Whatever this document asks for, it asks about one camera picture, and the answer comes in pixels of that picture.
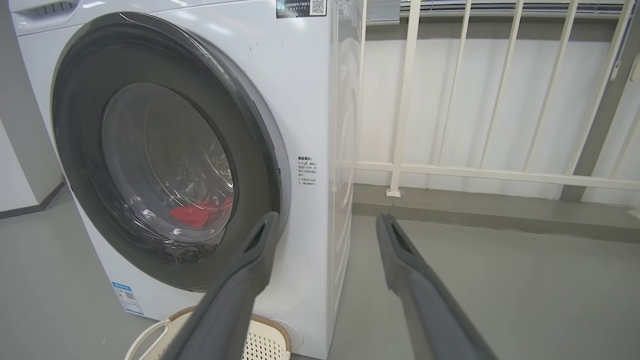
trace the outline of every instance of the baseboard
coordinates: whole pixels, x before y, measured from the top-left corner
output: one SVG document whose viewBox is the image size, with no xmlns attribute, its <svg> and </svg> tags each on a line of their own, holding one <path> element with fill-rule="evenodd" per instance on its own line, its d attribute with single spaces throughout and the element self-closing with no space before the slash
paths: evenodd
<svg viewBox="0 0 640 360">
<path fill-rule="evenodd" d="M 56 186 L 55 189 L 53 189 L 51 193 L 49 193 L 44 198 L 44 200 L 41 203 L 37 205 L 27 206 L 25 208 L 19 208 L 19 209 L 0 211 L 0 220 L 5 218 L 19 217 L 21 215 L 27 215 L 27 214 L 38 213 L 40 211 L 43 211 L 51 203 L 53 198 L 56 197 L 56 195 L 60 192 L 60 190 L 62 190 L 64 185 L 65 183 L 60 183 L 58 186 Z"/>
<path fill-rule="evenodd" d="M 386 186 L 356 184 L 353 214 L 640 243 L 640 219 L 625 206 L 416 188 L 401 188 L 394 198 L 386 191 Z"/>
</svg>

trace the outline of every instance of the qr code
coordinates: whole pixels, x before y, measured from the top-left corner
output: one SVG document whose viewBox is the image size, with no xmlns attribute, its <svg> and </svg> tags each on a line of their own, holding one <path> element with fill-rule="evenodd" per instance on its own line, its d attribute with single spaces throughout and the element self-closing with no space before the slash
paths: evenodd
<svg viewBox="0 0 640 360">
<path fill-rule="evenodd" d="M 311 10 L 309 11 L 311 16 L 325 16 L 326 15 L 326 0 L 311 0 Z"/>
</svg>

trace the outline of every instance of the beige plastic basket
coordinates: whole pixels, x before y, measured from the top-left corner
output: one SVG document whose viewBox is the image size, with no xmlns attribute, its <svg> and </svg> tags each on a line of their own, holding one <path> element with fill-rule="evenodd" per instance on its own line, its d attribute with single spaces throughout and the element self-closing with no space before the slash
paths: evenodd
<svg viewBox="0 0 640 360">
<path fill-rule="evenodd" d="M 169 319 L 157 322 L 144 330 L 129 348 L 125 360 L 134 360 L 133 355 L 142 342 L 152 332 L 164 327 L 162 334 L 138 358 L 138 360 L 159 360 L 194 309 L 195 306 L 180 310 Z M 287 331 L 277 322 L 252 315 L 242 360 L 289 360 L 290 357 L 291 339 Z"/>
</svg>

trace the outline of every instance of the washing machine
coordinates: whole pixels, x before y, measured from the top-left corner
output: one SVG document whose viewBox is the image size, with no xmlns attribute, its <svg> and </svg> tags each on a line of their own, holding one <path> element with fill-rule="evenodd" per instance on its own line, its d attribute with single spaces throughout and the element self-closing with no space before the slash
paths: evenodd
<svg viewBox="0 0 640 360">
<path fill-rule="evenodd" d="M 253 312 L 280 322 L 293 352 L 326 359 L 348 263 L 361 2 L 11 0 L 10 10 L 124 310 L 160 320 L 197 304 L 277 211 L 273 273 Z"/>
</svg>

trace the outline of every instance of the round black door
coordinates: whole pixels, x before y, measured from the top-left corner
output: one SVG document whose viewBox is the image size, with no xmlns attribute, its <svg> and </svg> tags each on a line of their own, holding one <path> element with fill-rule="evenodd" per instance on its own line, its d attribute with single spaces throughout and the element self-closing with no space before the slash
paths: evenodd
<svg viewBox="0 0 640 360">
<path fill-rule="evenodd" d="M 113 13 L 79 32 L 54 80 L 56 146 L 78 202 L 123 257 L 185 290 L 205 291 L 284 206 L 272 115 L 228 65 L 163 20 Z"/>
</svg>

